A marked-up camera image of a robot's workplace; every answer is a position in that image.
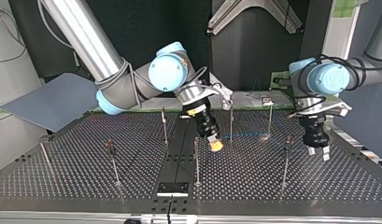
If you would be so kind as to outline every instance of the gray panel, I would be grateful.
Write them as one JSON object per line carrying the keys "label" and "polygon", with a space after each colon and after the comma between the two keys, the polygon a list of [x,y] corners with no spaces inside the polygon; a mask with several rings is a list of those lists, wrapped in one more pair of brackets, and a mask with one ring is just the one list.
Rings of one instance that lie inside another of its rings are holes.
{"label": "gray panel", "polygon": [[98,87],[93,82],[65,73],[50,83],[0,108],[38,126],[60,131],[85,112],[95,109]]}
{"label": "gray panel", "polygon": [[382,0],[369,0],[361,5],[348,58],[360,57],[364,53],[381,14]]}
{"label": "gray panel", "polygon": [[[219,2],[213,1],[213,9]],[[289,35],[269,12],[252,7],[211,36],[211,41],[212,70],[222,83],[234,91],[247,91],[259,81],[256,86],[268,90],[272,72],[286,71],[290,62],[299,60],[302,34]]]}
{"label": "gray panel", "polygon": [[382,84],[346,91],[340,98],[352,110],[334,124],[382,158]]}
{"label": "gray panel", "polygon": [[304,28],[301,59],[317,57],[322,52],[331,10],[332,0],[310,0]]}

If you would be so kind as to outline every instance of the ur robot arm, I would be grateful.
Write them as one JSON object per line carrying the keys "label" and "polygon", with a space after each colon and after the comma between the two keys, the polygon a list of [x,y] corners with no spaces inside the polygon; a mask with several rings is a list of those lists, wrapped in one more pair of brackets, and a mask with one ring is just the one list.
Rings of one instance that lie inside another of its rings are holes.
{"label": "ur robot arm", "polygon": [[304,143],[311,154],[322,148],[326,161],[330,158],[330,139],[323,130],[325,117],[344,117],[351,109],[340,99],[327,101],[326,96],[382,83],[382,17],[362,57],[346,61],[320,55],[291,63],[290,82],[296,107],[293,115],[304,127]]}
{"label": "ur robot arm", "polygon": [[39,1],[95,78],[100,88],[96,97],[104,111],[116,115],[163,91],[173,91],[184,111],[196,120],[199,134],[208,139],[211,149],[222,149],[219,126],[211,116],[207,97],[219,94],[222,108],[230,109],[232,92],[212,74],[212,85],[201,80],[206,69],[196,73],[179,42],[160,49],[151,63],[134,70],[116,52],[85,0]]}

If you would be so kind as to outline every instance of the black cable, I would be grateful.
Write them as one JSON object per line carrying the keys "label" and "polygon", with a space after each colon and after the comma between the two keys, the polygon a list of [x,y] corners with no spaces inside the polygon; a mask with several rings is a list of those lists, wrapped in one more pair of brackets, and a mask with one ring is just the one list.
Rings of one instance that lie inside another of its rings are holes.
{"label": "black cable", "polygon": [[356,86],[356,87],[358,88],[358,87],[362,86],[362,85],[364,84],[365,80],[366,80],[365,63],[364,63],[361,59],[359,59],[359,58],[354,58],[354,60],[360,64],[360,67],[361,67],[361,68],[363,68],[363,69],[362,69],[362,79],[361,79],[361,83],[360,83],[360,85]]}
{"label": "black cable", "polygon": [[306,68],[308,68],[313,63],[318,63],[318,60],[315,60],[315,61],[313,61],[311,63],[308,63],[305,67],[303,67],[301,69],[301,72],[299,73],[299,76],[298,76],[298,86],[299,86],[299,89],[301,90],[301,92],[303,92],[305,95],[307,95],[309,97],[315,97],[316,94],[310,94],[309,92],[307,92],[307,90],[304,89],[304,86],[302,85],[301,81],[302,81],[302,76],[304,74],[304,71],[306,70]]}
{"label": "black cable", "polygon": [[27,48],[24,48],[22,50],[21,54],[19,54],[18,56],[10,58],[10,59],[2,60],[2,61],[0,61],[0,63],[7,63],[7,62],[10,62],[10,61],[16,60],[16,59],[20,58],[25,53],[26,50],[27,50]]}
{"label": "black cable", "polygon": [[325,58],[327,58],[327,59],[336,59],[336,60],[338,60],[340,62],[343,62],[343,63],[339,63],[339,64],[342,64],[343,66],[346,66],[347,64],[349,64],[353,68],[356,68],[356,69],[359,69],[359,70],[363,70],[363,71],[381,71],[382,70],[382,67],[373,67],[373,68],[364,67],[364,68],[362,68],[362,67],[354,66],[351,63],[349,63],[348,61],[346,61],[346,60],[344,60],[342,58],[339,58],[339,57],[330,57],[330,56],[327,56],[325,54],[320,54],[320,55],[325,57]]}
{"label": "black cable", "polygon": [[[294,97],[295,99],[306,99],[306,98],[310,98],[311,96],[303,96],[303,97]],[[325,101],[327,101],[327,98],[325,96],[312,96],[313,98],[316,98],[316,99],[321,99],[320,101],[318,101],[317,103],[314,103],[312,105],[309,105],[305,108],[302,108],[302,109],[299,109],[299,110],[295,110],[293,111],[291,114],[296,114],[296,113],[299,113],[299,112],[302,112],[302,111],[305,111],[307,109],[310,109],[316,105],[320,105],[322,103],[324,103]]]}
{"label": "black cable", "polygon": [[376,58],[376,57],[370,55],[369,53],[367,53],[366,51],[364,52],[364,55],[365,55],[367,58],[370,58],[370,59],[372,59],[372,60],[374,60],[374,61],[377,61],[377,62],[382,63],[382,59]]}

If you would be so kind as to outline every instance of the metal frame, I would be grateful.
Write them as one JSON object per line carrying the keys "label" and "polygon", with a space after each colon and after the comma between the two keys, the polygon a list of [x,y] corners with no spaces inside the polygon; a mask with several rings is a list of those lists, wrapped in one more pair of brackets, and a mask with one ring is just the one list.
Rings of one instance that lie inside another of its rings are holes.
{"label": "metal frame", "polygon": [[296,33],[302,22],[288,6],[287,0],[226,0],[208,23],[207,33],[217,35],[229,22],[249,7],[266,9],[290,34]]}

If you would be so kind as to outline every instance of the metal post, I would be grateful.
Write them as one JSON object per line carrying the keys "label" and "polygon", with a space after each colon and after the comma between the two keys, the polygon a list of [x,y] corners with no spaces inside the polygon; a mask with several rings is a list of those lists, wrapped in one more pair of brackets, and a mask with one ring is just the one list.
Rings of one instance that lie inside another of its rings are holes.
{"label": "metal post", "polygon": [[165,118],[164,107],[162,109],[162,122],[163,122],[163,128],[164,128],[164,142],[167,145],[168,144],[168,139],[167,139],[167,127],[166,127],[166,118]]}
{"label": "metal post", "polygon": [[199,138],[194,138],[194,156],[196,157],[196,187],[200,186],[200,171],[199,171]]}
{"label": "metal post", "polygon": [[273,115],[273,103],[270,105],[270,112],[269,112],[269,125],[267,128],[267,136],[270,137],[270,128],[272,127],[272,115]]}
{"label": "metal post", "polygon": [[120,180],[119,180],[119,175],[118,175],[118,168],[116,167],[115,158],[113,156],[112,156],[112,165],[114,166],[115,177],[117,179],[116,185],[119,186],[120,185]]}
{"label": "metal post", "polygon": [[231,107],[231,143],[233,139],[233,106]]}
{"label": "metal post", "polygon": [[51,166],[50,159],[49,159],[49,157],[48,157],[48,153],[47,153],[47,151],[46,151],[46,149],[45,149],[45,146],[43,145],[43,143],[39,143],[39,145],[40,145],[41,148],[42,148],[43,155],[44,155],[44,157],[45,157],[46,162],[48,163],[48,167],[49,167],[49,169],[50,169],[50,171],[51,171],[51,174],[53,175],[53,179],[56,181],[56,175],[55,175],[54,172],[53,172],[53,167]]}

